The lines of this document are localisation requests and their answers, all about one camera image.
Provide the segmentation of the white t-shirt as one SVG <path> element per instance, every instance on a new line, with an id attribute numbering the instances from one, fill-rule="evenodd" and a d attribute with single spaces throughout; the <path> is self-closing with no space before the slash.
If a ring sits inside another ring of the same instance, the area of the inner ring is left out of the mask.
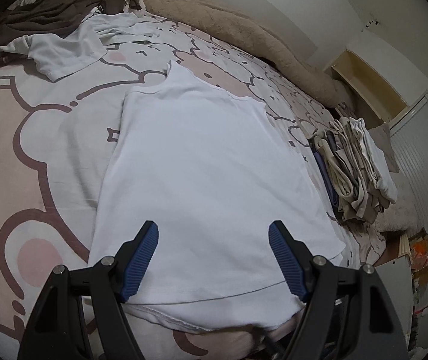
<path id="1" fill-rule="evenodd" d="M 125 309 L 189 332 L 274 329 L 300 311 L 269 245 L 272 222 L 335 262 L 345 247 L 263 103 L 176 62 L 163 82 L 125 96 L 89 260 L 116 253 L 148 220 L 159 243 Z"/>

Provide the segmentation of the pale grey t-shirt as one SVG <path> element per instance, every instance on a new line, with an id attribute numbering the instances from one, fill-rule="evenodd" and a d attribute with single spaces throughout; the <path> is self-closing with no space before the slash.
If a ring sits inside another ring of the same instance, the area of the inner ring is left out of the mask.
<path id="1" fill-rule="evenodd" d="M 92 13 L 65 38 L 53 33 L 23 35 L 0 46 L 0 53 L 33 60 L 37 71 L 55 82 L 100 60 L 108 46 L 151 41 L 158 36 L 152 23 L 134 13 Z"/>

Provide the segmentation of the stack of folded clothes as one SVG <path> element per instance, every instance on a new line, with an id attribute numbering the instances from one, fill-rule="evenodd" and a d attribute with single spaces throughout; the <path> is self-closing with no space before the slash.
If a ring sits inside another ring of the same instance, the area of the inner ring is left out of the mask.
<path id="1" fill-rule="evenodd" d="M 398 200 L 394 168 L 364 119 L 334 119 L 309 144 L 337 219 L 373 224 Z"/>

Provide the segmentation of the wooden wall shelf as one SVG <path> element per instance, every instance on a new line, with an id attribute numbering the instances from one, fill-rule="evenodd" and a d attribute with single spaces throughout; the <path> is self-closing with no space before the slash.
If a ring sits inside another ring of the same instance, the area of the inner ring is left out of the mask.
<path id="1" fill-rule="evenodd" d="M 353 92 L 355 114 L 363 117 L 369 128 L 389 124 L 407 110 L 399 92 L 354 52 L 344 51 L 331 69 Z"/>

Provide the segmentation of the beige fleece blanket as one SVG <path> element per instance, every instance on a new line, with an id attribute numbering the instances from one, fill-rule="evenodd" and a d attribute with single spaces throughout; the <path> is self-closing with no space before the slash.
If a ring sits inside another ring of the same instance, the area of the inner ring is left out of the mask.
<path id="1" fill-rule="evenodd" d="M 254 55 L 325 107 L 342 102 L 341 85 L 298 59 L 278 35 L 239 10 L 214 0 L 143 0 L 148 12 L 182 22 Z"/>

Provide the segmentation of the bear print bed sheet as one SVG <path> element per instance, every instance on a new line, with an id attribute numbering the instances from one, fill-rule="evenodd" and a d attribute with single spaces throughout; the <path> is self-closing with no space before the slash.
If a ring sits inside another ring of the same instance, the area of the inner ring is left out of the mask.
<path id="1" fill-rule="evenodd" d="M 260 59 L 182 22 L 142 13 L 151 42 L 112 45 L 58 82 L 23 61 L 0 68 L 0 357 L 15 359 L 52 268 L 84 267 L 97 198 L 127 90 L 163 80 L 170 61 L 264 102 L 275 128 L 324 185 L 307 140 L 331 114 Z"/>

